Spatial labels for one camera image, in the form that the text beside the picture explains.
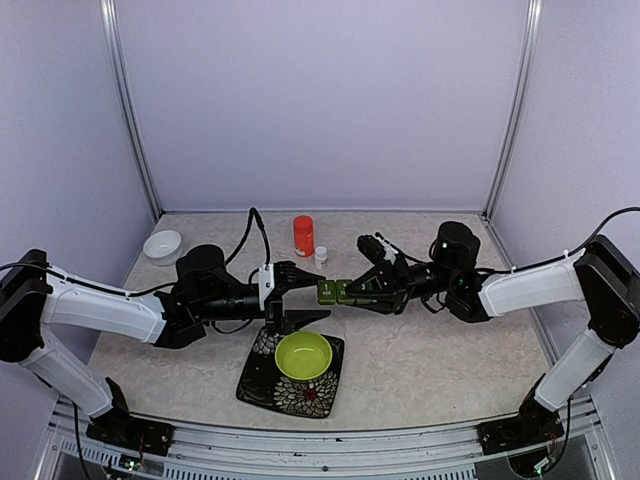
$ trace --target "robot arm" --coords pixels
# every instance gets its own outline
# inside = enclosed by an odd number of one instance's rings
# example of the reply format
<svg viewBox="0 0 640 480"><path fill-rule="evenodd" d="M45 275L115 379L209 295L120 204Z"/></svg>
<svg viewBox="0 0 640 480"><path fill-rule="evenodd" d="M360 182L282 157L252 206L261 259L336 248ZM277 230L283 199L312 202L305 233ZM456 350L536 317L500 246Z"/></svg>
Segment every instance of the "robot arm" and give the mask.
<svg viewBox="0 0 640 480"><path fill-rule="evenodd" d="M558 409L638 335L640 274L602 235L559 260L502 274L476 268L479 245L466 226L446 222L432 244L432 261L409 265L407 256L389 242L362 236L358 248L374 267L346 292L353 306L396 315L413 298L435 311L429 301L437 297L442 308L469 323L523 308L586 301L591 315L587 328L536 383L518 415L479 426L483 450L492 454L562 435Z"/></svg>
<svg viewBox="0 0 640 480"><path fill-rule="evenodd" d="M51 331L73 325L117 333L160 348L183 348L206 335L205 325L264 318L267 330L287 334L330 314L285 310L291 289L322 279L277 262L259 269L258 284L244 284L225 268L224 254L201 245L178 260L171 293L137 294L90 283L50 266L46 254L28 252L0 282L0 360L18 363L70 398L89 417L87 435L107 443L166 455L172 427L129 415L120 387L96 377Z"/></svg>

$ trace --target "green bowl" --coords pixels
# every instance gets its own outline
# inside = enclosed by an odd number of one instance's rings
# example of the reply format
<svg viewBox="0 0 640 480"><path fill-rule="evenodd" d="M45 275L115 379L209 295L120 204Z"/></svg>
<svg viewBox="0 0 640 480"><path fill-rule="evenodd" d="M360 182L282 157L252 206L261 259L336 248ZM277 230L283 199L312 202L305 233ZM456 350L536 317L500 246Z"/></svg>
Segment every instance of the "green bowl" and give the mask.
<svg viewBox="0 0 640 480"><path fill-rule="evenodd" d="M312 380L327 371L333 351L322 335L313 332L294 332L276 347L276 365L294 380Z"/></svg>

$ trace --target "orange bottle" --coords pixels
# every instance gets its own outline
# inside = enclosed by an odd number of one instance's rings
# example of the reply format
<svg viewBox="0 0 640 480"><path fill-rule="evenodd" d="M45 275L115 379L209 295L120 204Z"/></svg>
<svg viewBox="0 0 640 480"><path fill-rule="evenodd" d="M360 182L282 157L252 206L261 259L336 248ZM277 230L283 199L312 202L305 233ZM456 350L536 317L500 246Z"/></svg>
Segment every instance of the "orange bottle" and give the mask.
<svg viewBox="0 0 640 480"><path fill-rule="evenodd" d="M313 241L313 219L311 217L301 215L293 220L293 238L298 255L301 257L313 255L315 245Z"/></svg>

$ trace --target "white bowl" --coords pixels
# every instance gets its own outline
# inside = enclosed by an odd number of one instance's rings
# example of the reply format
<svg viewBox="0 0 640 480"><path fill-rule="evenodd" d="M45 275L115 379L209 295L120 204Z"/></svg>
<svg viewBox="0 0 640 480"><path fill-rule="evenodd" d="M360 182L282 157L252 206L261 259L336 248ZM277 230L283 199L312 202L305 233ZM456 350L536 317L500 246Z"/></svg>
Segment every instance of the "white bowl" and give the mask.
<svg viewBox="0 0 640 480"><path fill-rule="evenodd" d="M173 230L163 230L151 235L142 249L151 263L169 267L182 256L182 236Z"/></svg>

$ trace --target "decorative plate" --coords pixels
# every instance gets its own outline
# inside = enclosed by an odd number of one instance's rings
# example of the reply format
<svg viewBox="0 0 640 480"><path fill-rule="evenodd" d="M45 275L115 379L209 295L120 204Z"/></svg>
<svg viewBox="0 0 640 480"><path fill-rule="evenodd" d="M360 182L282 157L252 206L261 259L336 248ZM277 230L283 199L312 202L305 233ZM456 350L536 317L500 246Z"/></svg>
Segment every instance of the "decorative plate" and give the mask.
<svg viewBox="0 0 640 480"><path fill-rule="evenodd" d="M331 365L318 378L298 381L283 375L276 365L276 347L284 337L267 335L262 327L238 382L238 400L286 415L327 418L338 391L344 340L323 336L333 349Z"/></svg>

